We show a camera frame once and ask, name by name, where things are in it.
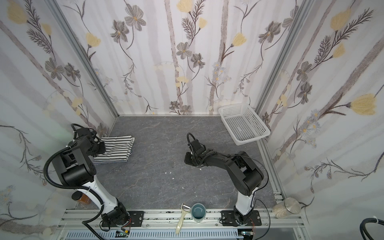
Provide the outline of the black white striped tank top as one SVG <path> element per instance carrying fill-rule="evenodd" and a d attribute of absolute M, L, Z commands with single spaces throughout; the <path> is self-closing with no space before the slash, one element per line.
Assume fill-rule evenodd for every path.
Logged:
<path fill-rule="evenodd" d="M 94 157 L 94 164 L 125 163 L 129 160 L 132 153 L 135 138 L 132 136 L 105 137 L 106 151 Z"/>

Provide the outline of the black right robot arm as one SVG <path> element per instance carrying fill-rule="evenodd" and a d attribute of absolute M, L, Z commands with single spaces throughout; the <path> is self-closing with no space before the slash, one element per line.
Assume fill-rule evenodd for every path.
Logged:
<path fill-rule="evenodd" d="M 188 141 L 189 152 L 185 163 L 193 167 L 217 167 L 227 171 L 232 183 L 238 191 L 234 210 L 222 215 L 224 226 L 245 226 L 255 208 L 255 193 L 264 180 L 264 174 L 249 155 L 240 151 L 237 154 L 225 155 L 206 148 L 199 140 Z"/>

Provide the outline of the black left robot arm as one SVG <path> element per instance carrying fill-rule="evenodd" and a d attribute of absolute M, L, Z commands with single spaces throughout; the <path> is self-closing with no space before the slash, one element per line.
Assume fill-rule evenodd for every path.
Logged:
<path fill-rule="evenodd" d="M 105 143 L 97 137 L 94 129 L 71 124 L 73 140 L 62 150 L 53 154 L 44 166 L 44 176 L 52 186 L 73 189 L 85 194 L 101 211 L 103 224 L 121 227 L 130 222 L 131 216 L 124 205 L 101 185 L 97 179 L 94 158 L 106 152 Z M 59 184 L 48 180 L 48 167 L 53 167 Z"/>

